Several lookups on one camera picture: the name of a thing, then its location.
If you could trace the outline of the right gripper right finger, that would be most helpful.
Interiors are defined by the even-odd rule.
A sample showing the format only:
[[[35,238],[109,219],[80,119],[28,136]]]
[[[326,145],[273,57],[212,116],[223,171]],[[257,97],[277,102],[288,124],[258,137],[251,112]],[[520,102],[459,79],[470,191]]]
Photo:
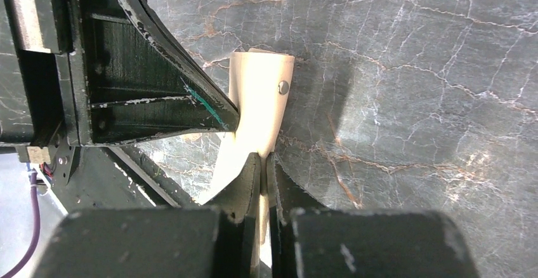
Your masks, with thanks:
[[[478,277],[449,216],[427,209],[323,206],[267,159],[274,277]]]

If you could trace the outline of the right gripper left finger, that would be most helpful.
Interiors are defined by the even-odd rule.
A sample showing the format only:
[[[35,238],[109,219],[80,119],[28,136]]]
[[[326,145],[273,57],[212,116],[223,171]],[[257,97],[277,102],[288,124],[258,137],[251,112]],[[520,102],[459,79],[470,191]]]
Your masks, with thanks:
[[[259,277],[261,159],[206,205],[81,210],[53,232],[34,277]]]

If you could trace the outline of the beige card holder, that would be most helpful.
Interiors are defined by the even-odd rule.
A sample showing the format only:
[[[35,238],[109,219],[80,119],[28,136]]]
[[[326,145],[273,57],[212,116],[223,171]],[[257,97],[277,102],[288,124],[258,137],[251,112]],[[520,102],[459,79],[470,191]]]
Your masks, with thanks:
[[[228,97],[239,110],[237,129],[220,135],[209,190],[197,198],[204,204],[238,177],[250,153],[262,164],[274,151],[291,89],[295,57],[251,48],[230,56]]]

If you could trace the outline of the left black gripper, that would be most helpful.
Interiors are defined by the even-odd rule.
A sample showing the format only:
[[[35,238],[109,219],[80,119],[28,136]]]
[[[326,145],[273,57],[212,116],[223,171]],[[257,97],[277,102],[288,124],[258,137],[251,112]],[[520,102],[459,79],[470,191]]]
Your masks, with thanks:
[[[1,147],[66,186],[82,146],[233,131],[237,107],[147,0],[1,0]]]

